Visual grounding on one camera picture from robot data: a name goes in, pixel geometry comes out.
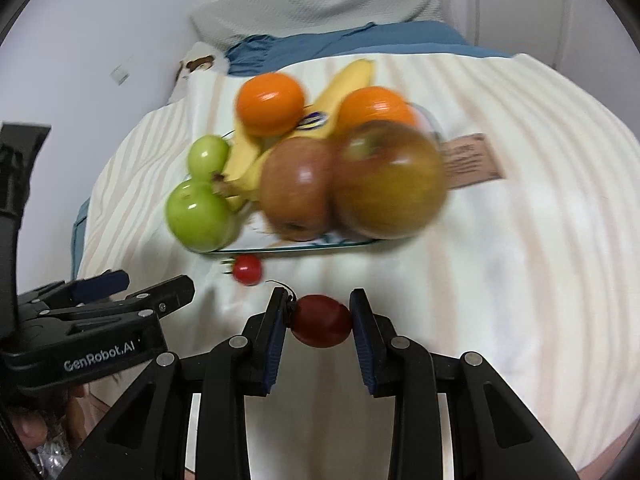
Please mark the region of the left hand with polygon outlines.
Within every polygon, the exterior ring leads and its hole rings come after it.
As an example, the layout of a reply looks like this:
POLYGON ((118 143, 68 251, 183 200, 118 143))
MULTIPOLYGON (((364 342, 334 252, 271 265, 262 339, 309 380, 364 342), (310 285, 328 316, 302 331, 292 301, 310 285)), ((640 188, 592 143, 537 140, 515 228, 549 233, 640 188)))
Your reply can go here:
MULTIPOLYGON (((75 451, 110 407, 97 399, 88 386, 70 388, 63 398, 67 401, 63 428, 70 448, 75 451)), ((13 428, 27 451, 34 450, 47 441, 49 430, 41 408, 12 406, 9 415, 13 428)))

